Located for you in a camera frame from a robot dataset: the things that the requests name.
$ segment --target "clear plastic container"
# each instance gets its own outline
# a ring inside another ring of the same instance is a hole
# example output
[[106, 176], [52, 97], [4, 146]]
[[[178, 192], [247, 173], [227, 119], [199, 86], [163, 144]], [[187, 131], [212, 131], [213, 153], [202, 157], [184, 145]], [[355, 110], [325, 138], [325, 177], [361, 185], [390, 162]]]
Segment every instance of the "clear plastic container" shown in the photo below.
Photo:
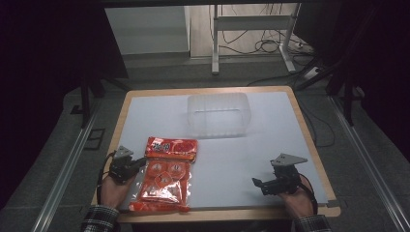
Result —
[[250, 122], [248, 97], [243, 93], [189, 96], [188, 121], [197, 137], [243, 136]]

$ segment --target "sleeve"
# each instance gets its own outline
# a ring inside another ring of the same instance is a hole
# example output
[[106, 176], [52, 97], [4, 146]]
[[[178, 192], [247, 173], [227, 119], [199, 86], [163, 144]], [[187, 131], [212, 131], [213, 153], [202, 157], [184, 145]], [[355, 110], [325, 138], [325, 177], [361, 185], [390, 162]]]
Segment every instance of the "sleeve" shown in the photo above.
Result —
[[296, 232], [332, 232], [325, 216], [316, 215], [294, 220]]
[[114, 229], [119, 212], [115, 209], [96, 205], [90, 207], [81, 223], [83, 232], [110, 232]]

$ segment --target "person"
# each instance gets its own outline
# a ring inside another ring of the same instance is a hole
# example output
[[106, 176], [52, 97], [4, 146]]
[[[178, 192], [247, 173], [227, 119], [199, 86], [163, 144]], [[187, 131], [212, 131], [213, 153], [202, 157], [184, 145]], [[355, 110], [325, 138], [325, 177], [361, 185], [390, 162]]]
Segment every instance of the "person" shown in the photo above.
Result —
[[[90, 207], [81, 223], [81, 231], [113, 231], [116, 219], [120, 214], [118, 207], [125, 200], [133, 180], [134, 177], [120, 186], [110, 176], [105, 177], [102, 181], [102, 204]], [[303, 185], [312, 190], [305, 176], [301, 175], [301, 180]], [[286, 211], [293, 218], [293, 226], [296, 232], [332, 231], [325, 216], [313, 213], [313, 205], [303, 189], [298, 188], [293, 194], [281, 193], [278, 196], [284, 201]]]

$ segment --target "metal frame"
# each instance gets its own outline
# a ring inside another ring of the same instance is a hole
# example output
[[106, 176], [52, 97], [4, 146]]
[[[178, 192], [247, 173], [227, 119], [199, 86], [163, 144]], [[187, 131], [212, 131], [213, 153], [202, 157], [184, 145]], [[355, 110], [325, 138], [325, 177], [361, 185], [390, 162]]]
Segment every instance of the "metal frame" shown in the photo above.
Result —
[[372, 181], [376, 192], [378, 193], [380, 199], [382, 200], [384, 206], [386, 207], [397, 231], [405, 232], [410, 231], [410, 222], [408, 216], [404, 212], [403, 208], [399, 204], [395, 194], [392, 192], [388, 184], [383, 178], [383, 175], [377, 169], [376, 164], [371, 157], [371, 154], [367, 150], [365, 144], [363, 143], [361, 137], [356, 132], [355, 128], [349, 124], [349, 122], [344, 118], [343, 106], [341, 105], [338, 97], [329, 97], [329, 101], [332, 104], [335, 114], [338, 117], [348, 139], [350, 140], [359, 160]]
[[63, 194], [66, 190], [66, 187], [69, 184], [69, 180], [72, 177], [75, 165], [81, 155], [81, 151], [84, 148], [84, 144], [87, 141], [90, 130], [97, 118], [100, 106], [101, 100], [95, 99], [91, 111], [90, 120], [87, 121], [85, 128], [81, 129], [78, 138], [75, 141], [72, 150], [70, 151], [69, 156], [64, 162], [64, 165], [57, 179], [55, 180], [46, 201], [44, 202], [42, 210], [40, 211], [39, 216], [37, 217], [36, 222], [31, 229], [31, 232], [45, 232], [48, 230], [48, 227], [51, 224], [52, 219], [54, 218], [55, 212], [57, 211], [58, 205], [60, 204]]
[[212, 53], [212, 74], [220, 73], [220, 55], [218, 44], [219, 31], [245, 31], [245, 30], [286, 30], [283, 43], [279, 44], [280, 54], [290, 73], [296, 71], [287, 47], [292, 36], [296, 18], [300, 9], [296, 5], [291, 15], [256, 15], [256, 16], [218, 16], [218, 5], [214, 5], [214, 49]]

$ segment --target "black cable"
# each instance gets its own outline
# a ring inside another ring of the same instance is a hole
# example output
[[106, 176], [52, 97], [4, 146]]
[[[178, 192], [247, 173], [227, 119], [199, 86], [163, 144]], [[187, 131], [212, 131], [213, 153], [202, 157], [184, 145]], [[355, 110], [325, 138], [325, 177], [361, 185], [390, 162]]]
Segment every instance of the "black cable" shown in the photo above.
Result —
[[279, 9], [279, 6], [277, 5], [277, 9], [275, 10], [275, 15], [278, 14], [278, 9]]
[[[274, 31], [276, 31], [279, 35], [283, 35], [284, 37], [285, 37], [285, 35], [281, 32], [281, 31], [279, 31], [279, 30], [274, 30]], [[289, 39], [289, 41], [291, 41], [291, 42], [295, 42], [295, 43], [299, 43], [298, 41], [295, 41], [295, 40], [293, 40], [293, 39]]]
[[[236, 12], [235, 12], [235, 10], [233, 10], [233, 5], [231, 5], [231, 7], [232, 7], [232, 11], [235, 13], [235, 15], [237, 15]], [[223, 15], [223, 5], [220, 5], [220, 15]], [[226, 40], [226, 38], [225, 38], [225, 31], [222, 31], [223, 40], [224, 40], [227, 44], [234, 43], [234, 42], [236, 42], [239, 38], [241, 38], [242, 36], [244, 36], [245, 33], [247, 33], [247, 31], [248, 31], [248, 30], [244, 31], [244, 33], [242, 33], [240, 36], [238, 36], [237, 38], [235, 38], [234, 40], [232, 40], [232, 41], [230, 41], [230, 42], [228, 42], [228, 41]]]
[[[308, 69], [312, 68], [314, 64], [316, 64], [319, 60], [319, 57], [313, 56], [313, 59], [311, 59], [300, 71], [300, 73], [305, 73]], [[293, 84], [290, 86], [293, 91], [295, 91], [296, 83], [298, 82], [298, 79], [301, 77], [301, 75], [298, 75], [294, 81]]]
[[299, 173], [299, 175], [305, 177], [305, 179], [307, 179], [308, 184], [310, 185], [311, 190], [307, 186], [302, 184], [302, 182], [300, 183], [299, 187], [307, 193], [307, 196], [310, 198], [310, 202], [313, 206], [313, 214], [317, 215], [318, 205], [316, 197], [314, 196], [313, 186], [311, 185], [310, 180], [304, 174]]
[[311, 130], [312, 130], [312, 132], [313, 132], [313, 137], [312, 137], [313, 144], [314, 144], [314, 146], [316, 147], [316, 141], [317, 141], [317, 140], [316, 140], [316, 139], [317, 139], [316, 129], [314, 128], [314, 125], [313, 125], [313, 123], [311, 122], [310, 117], [309, 117], [308, 114], [305, 112], [305, 108], [302, 107], [302, 105], [301, 105], [301, 103], [300, 103], [300, 100], [297, 99], [297, 101], [298, 101], [298, 103], [299, 103], [299, 106], [301, 107], [302, 114], [305, 115], [305, 118], [307, 119], [307, 122], [310, 124], [310, 128], [311, 128]]
[[[280, 3], [279, 15], [280, 15], [280, 13], [281, 13], [281, 6], [282, 6], [282, 5], [283, 5], [283, 3]], [[281, 32], [279, 31], [279, 43], [281, 44], [280, 34], [281, 34]]]
[[310, 126], [311, 126], [311, 128], [312, 128], [312, 130], [313, 130], [313, 134], [314, 134], [314, 136], [315, 136], [315, 139], [313, 140], [313, 141], [314, 141], [314, 145], [315, 145], [316, 147], [331, 147], [331, 146], [335, 145], [336, 134], [335, 134], [335, 131], [333, 130], [332, 126], [331, 126], [328, 122], [326, 122], [325, 120], [323, 120], [323, 119], [317, 117], [314, 113], [312, 113], [312, 112], [306, 107], [306, 105], [303, 103], [302, 100], [298, 99], [298, 103], [299, 103], [299, 106], [301, 107], [301, 109], [303, 108], [304, 110], [307, 111], [308, 114], [310, 114], [310, 115], [313, 116], [315, 119], [317, 119], [318, 121], [320, 121], [320, 122], [322, 122], [323, 124], [325, 124], [325, 125], [329, 128], [329, 130], [331, 131], [331, 133], [332, 133], [332, 142], [330, 142], [329, 144], [326, 144], [326, 145], [318, 145], [318, 144], [317, 144], [317, 136], [316, 136], [316, 131], [315, 131], [315, 129], [314, 129], [314, 125], [313, 125], [313, 123], [311, 122], [311, 120], [309, 119], [308, 115], [306, 114], [306, 115], [307, 115], [307, 119], [310, 121]]
[[296, 57], [311, 57], [311, 56], [313, 56], [313, 55], [311, 55], [311, 54], [296, 54], [296, 55], [293, 55], [292, 56], [292, 61], [293, 61], [293, 63], [295, 63], [295, 64], [297, 64], [297, 65], [299, 65], [299, 66], [306, 66], [307, 64], [308, 64], [308, 62], [306, 63], [306, 64], [302, 64], [302, 63], [300, 63], [299, 61], [297, 61], [295, 58]]
[[235, 13], [235, 15], [238, 15], [236, 14], [235, 9], [233, 9], [233, 5], [231, 5], [231, 8], [232, 8], [233, 13]]
[[262, 10], [259, 12], [259, 15], [262, 14], [263, 10], [267, 9], [269, 7], [269, 4], [265, 4], [265, 6], [262, 8]]
[[211, 32], [212, 40], [214, 40], [214, 35], [212, 34], [211, 5], [208, 6], [208, 15], [209, 15], [209, 31]]
[[296, 55], [306, 55], [306, 56], [315, 56], [316, 55], [314, 52], [299, 51], [299, 50], [295, 50], [291, 47], [287, 47], [287, 51], [290, 54], [296, 54]]
[[97, 203], [99, 205], [101, 205], [102, 203], [102, 185], [103, 185], [103, 175], [106, 174], [107, 172], [104, 172], [104, 168], [106, 163], [108, 162], [108, 160], [110, 158], [113, 158], [115, 155], [115, 152], [108, 154], [108, 156], [105, 157], [103, 164], [102, 164], [102, 168], [100, 169], [99, 172], [99, 179], [97, 181]]
[[269, 12], [269, 15], [272, 15], [272, 11], [274, 10], [274, 5], [275, 5], [275, 3], [272, 4], [271, 11]]
[[250, 51], [250, 52], [242, 52], [242, 51], [235, 50], [234, 48], [231, 48], [231, 47], [225, 46], [225, 45], [219, 45], [219, 47], [226, 48], [226, 49], [229, 49], [229, 50], [232, 50], [232, 51], [235, 51], [235, 52], [237, 52], [237, 53], [244, 54], [244, 55], [253, 54], [253, 53], [259, 51], [259, 50], [254, 50], [254, 51]]
[[[263, 45], [265, 45], [265, 44], [275, 44], [277, 47], [274, 50], [269, 51], [269, 50], [266, 50], [265, 48], [263, 48]], [[275, 51], [277, 51], [279, 49], [279, 46], [275, 41], [272, 41], [272, 40], [260, 40], [260, 41], [255, 43], [255, 49], [256, 50], [262, 50], [263, 52], [266, 52], [266, 53], [274, 53]]]
[[263, 79], [258, 79], [258, 80], [254, 80], [251, 83], [247, 84], [247, 87], [249, 87], [250, 85], [253, 85], [257, 82], [263, 82], [263, 81], [267, 81], [267, 80], [272, 80], [272, 79], [277, 79], [277, 78], [286, 78], [286, 77], [292, 77], [292, 76], [297, 76], [298, 74], [300, 74], [301, 72], [294, 72], [288, 75], [280, 75], [280, 76], [272, 76], [272, 77], [267, 77], [267, 78], [263, 78]]

